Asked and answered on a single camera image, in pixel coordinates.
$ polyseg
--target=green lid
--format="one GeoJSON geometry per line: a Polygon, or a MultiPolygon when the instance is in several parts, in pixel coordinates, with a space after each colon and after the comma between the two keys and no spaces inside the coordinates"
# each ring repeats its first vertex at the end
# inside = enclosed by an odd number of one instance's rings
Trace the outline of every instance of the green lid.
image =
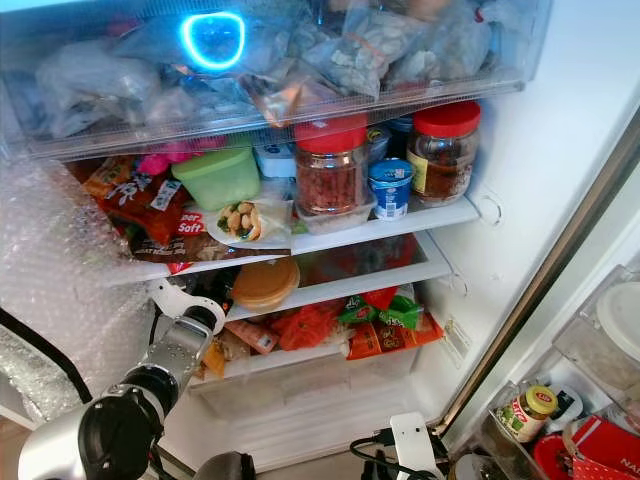
{"type": "Polygon", "coordinates": [[[247,160],[253,162],[251,147],[229,148],[193,157],[188,162],[174,164],[171,167],[171,172],[178,180],[189,180],[232,167],[247,160]]]}

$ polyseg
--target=jar of sauce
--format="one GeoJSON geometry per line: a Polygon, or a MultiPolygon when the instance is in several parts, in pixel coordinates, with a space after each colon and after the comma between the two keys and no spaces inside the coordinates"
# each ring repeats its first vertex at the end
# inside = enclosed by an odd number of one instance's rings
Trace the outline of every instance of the jar of sauce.
{"type": "Polygon", "coordinates": [[[416,171],[412,189],[426,205],[447,205],[466,192],[478,149],[480,116],[480,105],[471,101],[414,114],[407,160],[416,171]]]}
{"type": "Polygon", "coordinates": [[[530,442],[558,406],[551,389],[533,385],[496,411],[498,420],[520,443],[530,442]]]}
{"type": "Polygon", "coordinates": [[[297,204],[312,214],[339,214],[367,203],[367,117],[296,125],[297,204]]]}

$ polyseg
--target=yogurt cup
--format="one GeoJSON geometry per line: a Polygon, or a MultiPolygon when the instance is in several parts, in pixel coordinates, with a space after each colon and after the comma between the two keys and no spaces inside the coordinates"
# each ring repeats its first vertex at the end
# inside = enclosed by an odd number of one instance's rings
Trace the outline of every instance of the yogurt cup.
{"type": "Polygon", "coordinates": [[[399,158],[387,158],[369,168],[369,185],[378,206],[374,212],[381,220],[397,220],[407,214],[413,167],[399,158]]]}

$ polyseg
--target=jar with yellow lid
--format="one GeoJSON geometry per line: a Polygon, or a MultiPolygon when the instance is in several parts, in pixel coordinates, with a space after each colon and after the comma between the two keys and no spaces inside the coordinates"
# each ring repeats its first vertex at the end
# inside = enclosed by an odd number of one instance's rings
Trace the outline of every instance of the jar with yellow lid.
{"type": "Polygon", "coordinates": [[[542,385],[533,385],[496,411],[498,420],[520,443],[530,442],[558,406],[555,394],[542,385]]]}

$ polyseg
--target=bubble wrap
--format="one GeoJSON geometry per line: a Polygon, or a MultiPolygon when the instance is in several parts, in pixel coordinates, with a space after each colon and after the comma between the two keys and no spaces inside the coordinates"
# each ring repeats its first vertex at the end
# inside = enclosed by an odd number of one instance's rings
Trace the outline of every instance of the bubble wrap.
{"type": "MultiPolygon", "coordinates": [[[[0,306],[64,352],[99,395],[144,352],[153,320],[144,285],[104,286],[132,260],[64,166],[0,158],[0,181],[0,306]]],[[[71,406],[60,373],[43,381],[42,361],[16,348],[0,337],[0,371],[40,412],[34,420],[71,406]]]]}

